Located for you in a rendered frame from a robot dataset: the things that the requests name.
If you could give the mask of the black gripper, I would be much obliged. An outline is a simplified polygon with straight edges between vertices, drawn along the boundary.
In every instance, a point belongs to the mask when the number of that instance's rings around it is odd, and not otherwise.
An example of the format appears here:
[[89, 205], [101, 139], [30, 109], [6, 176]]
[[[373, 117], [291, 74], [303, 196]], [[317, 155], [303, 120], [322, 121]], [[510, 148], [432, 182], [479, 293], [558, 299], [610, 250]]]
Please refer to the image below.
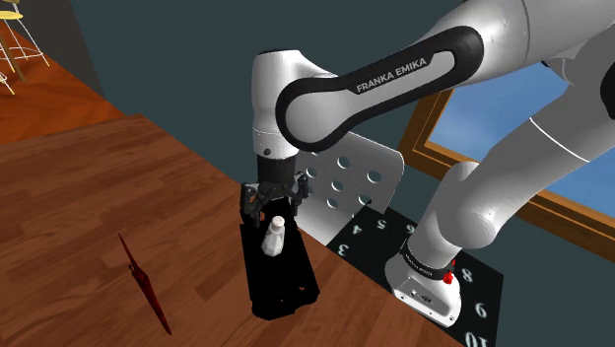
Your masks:
[[243, 183], [240, 188], [240, 211], [253, 227], [260, 226], [261, 210], [268, 202], [271, 188], [290, 191], [288, 196], [295, 215], [309, 196], [308, 175], [295, 174], [294, 156], [286, 159], [257, 156], [257, 182]]

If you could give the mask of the white salt shaker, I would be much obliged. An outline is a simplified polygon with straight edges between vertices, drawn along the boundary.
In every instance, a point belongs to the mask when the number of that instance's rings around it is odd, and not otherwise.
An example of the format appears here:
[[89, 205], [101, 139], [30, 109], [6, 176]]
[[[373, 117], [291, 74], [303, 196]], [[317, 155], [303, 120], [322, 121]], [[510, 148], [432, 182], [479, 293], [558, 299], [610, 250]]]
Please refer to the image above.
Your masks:
[[284, 247], [284, 239], [285, 219], [282, 216], [274, 216], [261, 244], [263, 253], [272, 257], [279, 255]]

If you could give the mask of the grey perforated metal panel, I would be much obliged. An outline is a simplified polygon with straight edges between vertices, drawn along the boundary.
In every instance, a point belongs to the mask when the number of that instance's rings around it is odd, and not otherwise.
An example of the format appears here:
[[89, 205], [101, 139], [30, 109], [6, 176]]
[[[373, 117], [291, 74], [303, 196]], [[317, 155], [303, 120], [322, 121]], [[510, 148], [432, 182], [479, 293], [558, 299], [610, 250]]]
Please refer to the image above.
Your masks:
[[296, 169], [307, 175], [310, 196], [298, 227], [328, 244], [363, 207], [384, 212], [404, 168], [400, 152], [353, 132], [323, 152], [299, 152]]

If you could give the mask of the black rectangular block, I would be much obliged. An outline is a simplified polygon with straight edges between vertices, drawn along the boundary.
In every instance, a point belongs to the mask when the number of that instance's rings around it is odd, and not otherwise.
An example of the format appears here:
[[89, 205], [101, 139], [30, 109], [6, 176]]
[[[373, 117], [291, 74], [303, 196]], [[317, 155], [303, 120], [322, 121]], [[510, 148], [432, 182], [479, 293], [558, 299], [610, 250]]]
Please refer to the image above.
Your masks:
[[[320, 291], [292, 208], [280, 200], [266, 206], [263, 213], [258, 229], [245, 214], [239, 228], [251, 311], [272, 320], [314, 303]], [[286, 220], [285, 241], [280, 254], [269, 256], [261, 244], [275, 216]]]

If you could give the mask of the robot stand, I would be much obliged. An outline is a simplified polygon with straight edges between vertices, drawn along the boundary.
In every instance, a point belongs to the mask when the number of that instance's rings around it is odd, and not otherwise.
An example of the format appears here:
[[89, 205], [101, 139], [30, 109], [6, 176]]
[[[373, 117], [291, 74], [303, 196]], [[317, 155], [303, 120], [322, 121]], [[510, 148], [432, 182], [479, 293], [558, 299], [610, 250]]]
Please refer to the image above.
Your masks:
[[[388, 208], [362, 208], [327, 247], [389, 291], [384, 266], [417, 224]], [[455, 258], [462, 306], [456, 322], [443, 329], [464, 347], [496, 347], [504, 275], [461, 251]]]

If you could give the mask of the dark red closed umbrella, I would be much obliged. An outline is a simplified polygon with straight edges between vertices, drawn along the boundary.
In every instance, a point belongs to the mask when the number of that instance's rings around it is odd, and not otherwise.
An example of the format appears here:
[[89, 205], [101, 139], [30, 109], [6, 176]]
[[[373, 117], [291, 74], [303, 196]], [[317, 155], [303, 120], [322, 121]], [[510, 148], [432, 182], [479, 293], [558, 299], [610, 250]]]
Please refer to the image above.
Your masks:
[[158, 301], [157, 295], [153, 289], [153, 286], [151, 284], [151, 281], [149, 279], [149, 276], [147, 275], [147, 273], [138, 265], [136, 259], [134, 258], [132, 252], [130, 251], [126, 241], [124, 240], [124, 238], [122, 237], [122, 235], [118, 235], [120, 242], [122, 244], [122, 247], [124, 249], [124, 251], [126, 252], [126, 255], [129, 259], [129, 264], [128, 264], [128, 268], [130, 270], [130, 273], [132, 275], [132, 277], [135, 279], [136, 283], [138, 284], [140, 290], [142, 291], [143, 295], [145, 296], [148, 304], [150, 305], [151, 309], [153, 310], [154, 314], [156, 315], [159, 323], [161, 324], [161, 326], [163, 327], [163, 329], [165, 330], [165, 332], [168, 335], [172, 335], [171, 332], [171, 327], [168, 323], [168, 320], [164, 314], [164, 311]]

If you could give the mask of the wooden framed window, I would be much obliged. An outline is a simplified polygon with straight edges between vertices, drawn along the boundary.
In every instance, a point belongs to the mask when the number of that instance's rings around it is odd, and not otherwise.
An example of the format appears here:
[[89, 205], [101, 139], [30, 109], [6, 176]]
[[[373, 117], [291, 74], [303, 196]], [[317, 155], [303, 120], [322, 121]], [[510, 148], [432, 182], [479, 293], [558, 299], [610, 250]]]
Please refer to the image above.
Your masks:
[[[458, 162], [478, 161], [566, 84], [541, 64], [420, 99], [398, 150], [436, 179]], [[615, 148], [551, 184], [517, 217], [615, 263]]]

